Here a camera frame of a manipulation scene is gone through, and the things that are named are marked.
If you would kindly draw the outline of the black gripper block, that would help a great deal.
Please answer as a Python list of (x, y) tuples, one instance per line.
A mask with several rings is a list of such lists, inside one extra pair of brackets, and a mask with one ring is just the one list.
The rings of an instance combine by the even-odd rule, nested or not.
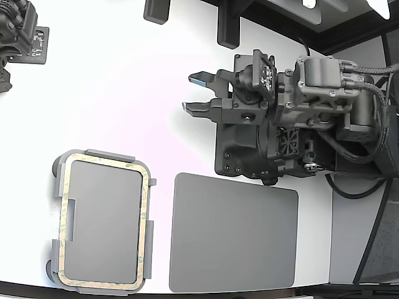
[(216, 74), (204, 71), (191, 74), (188, 77), (191, 83), (212, 90), (217, 98), (206, 103), (183, 102), (183, 110), (192, 117), (207, 118), (215, 123), (262, 124), (266, 118), (269, 103), (262, 98), (243, 102), (235, 93), (229, 91), (229, 83), (233, 81), (233, 77), (233, 72), (224, 69), (218, 70)]

